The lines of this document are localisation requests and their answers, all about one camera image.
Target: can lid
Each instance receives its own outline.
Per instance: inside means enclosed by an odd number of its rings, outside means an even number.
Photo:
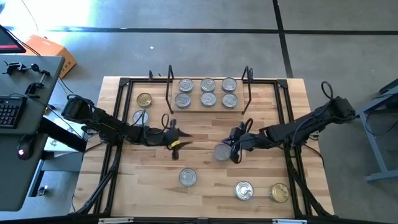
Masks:
[[[142,108],[148,108],[152,104],[152,96],[149,93],[141,93],[137,97],[137,104]]]
[[[144,110],[136,111],[134,113],[134,115],[132,116],[132,120],[135,122],[135,125],[142,126],[142,122],[144,122],[144,125],[146,125],[148,123],[149,115],[147,112],[145,112],[144,115],[141,115],[143,112],[144,112]]]
[[[191,168],[185,168],[181,170],[179,178],[182,185],[190,187],[197,182],[197,173]]]
[[[225,91],[235,91],[236,85],[236,80],[231,77],[225,78],[222,82],[222,87]]]
[[[200,101],[205,106],[214,106],[216,104],[216,95],[214,93],[204,93],[201,95]]]
[[[271,187],[270,195],[276,202],[286,202],[289,199],[289,191],[286,185],[278,183]]]
[[[193,89],[193,81],[189,78],[183,78],[179,81],[178,86],[183,92],[189,92]]]
[[[227,161],[231,155],[231,146],[220,143],[214,147],[214,157],[218,161]]]
[[[238,97],[233,93],[228,93],[223,96],[223,105],[227,108],[234,108],[238,104]]]
[[[240,181],[235,186],[235,195],[238,199],[249,200],[253,197],[253,186],[247,181]]]
[[[175,96],[175,104],[179,108],[186,108],[191,104],[191,97],[186,93],[179,93]]]
[[[205,91],[214,91],[216,89],[216,82],[211,78],[205,78],[200,82],[200,88]]]

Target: butcher block tabletop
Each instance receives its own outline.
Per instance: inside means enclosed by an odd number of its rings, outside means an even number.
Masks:
[[[97,107],[112,114],[120,77],[104,77]],[[310,112],[307,93],[302,79],[287,79],[294,117]],[[152,106],[147,109],[149,126],[161,128],[161,117],[169,113],[165,101],[165,83],[135,83],[132,88],[128,123],[134,112],[140,110],[136,98],[140,93],[152,95]],[[165,147],[145,147],[124,142],[112,216],[129,217],[208,217],[208,218],[293,218],[291,198],[285,203],[274,202],[269,189],[276,183],[289,188],[283,150],[279,148],[243,151],[240,164],[228,160],[217,161],[213,148],[228,137],[231,128],[239,121],[254,120],[252,133],[259,128],[279,123],[274,87],[268,84],[251,85],[252,102],[245,115],[241,113],[183,113],[170,114],[177,119],[177,127],[192,134],[193,144],[180,150],[180,159],[172,160],[171,151]],[[285,105],[281,92],[282,104]],[[118,118],[121,119],[127,87],[123,91]],[[244,84],[245,104],[249,98]],[[99,143],[98,136],[89,140],[87,147]],[[318,143],[312,140],[308,145],[319,151]],[[88,151],[83,158],[73,203],[79,209],[97,187],[106,145]],[[302,159],[308,188],[326,211],[333,213],[330,193],[321,158],[310,149],[302,148]],[[178,174],[184,168],[197,173],[197,182],[184,187]],[[234,196],[234,186],[239,181],[248,181],[254,188],[253,198],[240,201]],[[105,188],[101,211],[108,196]],[[303,212],[302,193],[297,186],[300,208]]]

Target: gray concrete floor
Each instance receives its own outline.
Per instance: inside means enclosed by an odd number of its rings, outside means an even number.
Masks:
[[[105,75],[147,75],[148,70],[166,74],[169,64],[176,75],[184,76],[238,76],[249,65],[255,77],[286,77],[277,34],[44,31],[52,26],[275,29],[271,0],[59,1],[63,10],[56,10],[50,0],[25,2],[40,34],[63,44],[78,61],[64,82],[76,94],[93,101]],[[18,4],[9,2],[0,22],[21,27],[15,33],[25,37],[35,28],[27,12],[18,14],[24,19],[14,19],[13,11],[24,10]],[[398,29],[398,3],[393,0],[279,0],[279,6],[285,29]],[[75,11],[74,16],[70,16],[71,11]],[[320,89],[324,80],[333,85],[336,95],[358,108],[397,78],[396,35],[287,35],[286,39],[293,75],[305,79],[313,109],[327,100]],[[50,102],[65,104],[65,93],[59,86]],[[398,179],[373,184],[364,180],[364,175],[379,169],[359,120],[328,126],[319,142],[335,213],[343,218],[398,222]],[[77,174],[46,174],[43,183],[53,187],[52,194],[29,198],[21,211],[0,212],[0,219],[68,213],[76,180]]]

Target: black mouse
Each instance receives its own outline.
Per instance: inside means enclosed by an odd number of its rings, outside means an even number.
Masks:
[[[33,156],[35,146],[35,134],[24,135],[19,141],[17,155],[19,159],[27,160]]]

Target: gold can lid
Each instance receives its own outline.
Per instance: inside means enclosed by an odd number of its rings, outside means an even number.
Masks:
[[[278,183],[271,187],[269,195],[276,202],[286,202],[289,199],[289,190],[287,190],[286,185]]]
[[[141,93],[137,97],[138,106],[148,108],[152,105],[152,96],[149,93]]]

